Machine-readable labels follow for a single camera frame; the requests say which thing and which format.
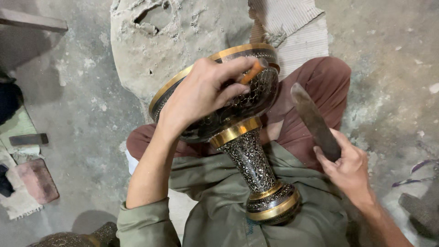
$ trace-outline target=sleeve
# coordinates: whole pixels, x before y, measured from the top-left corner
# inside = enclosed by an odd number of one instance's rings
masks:
[[[167,197],[155,203],[127,209],[123,202],[117,219],[120,246],[181,246],[169,218],[168,203]]]

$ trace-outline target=gold rim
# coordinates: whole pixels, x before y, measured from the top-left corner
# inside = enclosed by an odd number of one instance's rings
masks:
[[[227,142],[230,142],[231,140],[261,126],[262,123],[258,116],[248,118],[233,125],[228,129],[223,130],[219,134],[212,137],[209,142],[213,145],[214,148],[217,149]]]
[[[229,49],[217,52],[217,53],[209,56],[209,59],[215,61],[215,60],[217,60],[219,58],[223,58],[223,57],[226,57],[226,56],[231,55],[231,54],[235,54],[235,53],[238,53],[238,52],[247,51],[247,50],[251,50],[251,49],[269,49],[269,50],[272,50],[272,51],[276,51],[276,48],[272,47],[269,44],[264,44],[264,43],[243,44],[243,45],[240,45],[240,46],[235,46],[235,47],[232,47],[232,48],[229,48]]]
[[[291,197],[289,197],[286,201],[282,202],[281,204],[262,212],[247,213],[247,215],[250,219],[254,221],[269,220],[271,218],[274,218],[282,214],[286,210],[292,208],[299,201],[299,198],[300,198],[299,190],[296,189],[294,193],[291,195]]]
[[[158,99],[177,81],[181,80],[181,78],[187,76],[189,72],[192,69],[193,64],[182,71],[180,71],[178,74],[176,74],[174,77],[172,77],[160,90],[154,95],[154,97],[151,100],[151,103],[149,104],[149,115],[152,115],[152,108],[154,107],[155,103],[158,101]]]
[[[274,47],[272,47],[269,44],[264,44],[264,43],[258,43],[258,44],[243,44],[240,46],[235,46],[220,52],[217,52],[211,56],[209,56],[209,59],[211,60],[217,60],[219,58],[223,58],[225,56],[237,53],[237,52],[241,52],[241,51],[247,51],[247,50],[251,50],[251,49],[269,49],[272,51],[276,51],[276,49]],[[183,69],[182,71],[180,71],[178,74],[176,74],[174,77],[172,77],[162,88],[160,88],[160,90],[154,95],[154,97],[151,100],[151,103],[149,104],[149,115],[152,115],[152,108],[154,107],[154,105],[156,104],[156,102],[158,101],[158,99],[172,86],[174,85],[177,81],[181,80],[183,77],[187,76],[189,74],[189,72],[192,69],[192,66],[189,66],[185,69]],[[277,69],[277,71],[280,71],[280,67],[279,65],[275,64],[275,63],[269,63],[268,66],[272,66],[274,68]]]
[[[250,196],[248,197],[250,200],[259,200],[262,199],[264,197],[267,197],[273,193],[275,193],[276,191],[278,191],[282,185],[284,185],[281,181],[276,181],[276,184],[271,187],[271,189],[264,191],[262,193],[259,194],[250,194]]]

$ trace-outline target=olive green shirt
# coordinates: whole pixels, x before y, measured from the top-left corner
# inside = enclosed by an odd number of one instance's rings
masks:
[[[169,219],[169,198],[127,209],[117,222],[122,247],[134,246],[349,246],[347,216],[328,178],[307,169],[276,142],[264,146],[276,177],[301,195],[300,212],[283,226],[257,225],[245,215],[250,189],[225,154],[174,158],[169,187],[198,201],[186,221],[183,243]]]

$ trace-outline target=wrist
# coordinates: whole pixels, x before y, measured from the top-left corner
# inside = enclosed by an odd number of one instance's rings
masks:
[[[356,194],[356,196],[354,198],[350,198],[350,200],[352,204],[363,213],[374,211],[378,205],[375,193],[370,188],[366,193]]]
[[[173,143],[178,139],[183,130],[183,127],[159,119],[157,127],[155,128],[154,136],[160,136],[162,142]]]

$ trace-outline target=wooden block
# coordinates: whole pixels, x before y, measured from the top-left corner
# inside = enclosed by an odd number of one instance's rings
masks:
[[[44,145],[49,143],[46,133],[42,134],[25,134],[9,137],[11,146],[23,146],[23,145]]]
[[[64,20],[29,15],[3,8],[0,8],[0,24],[48,30],[58,33],[68,30],[67,23]]]

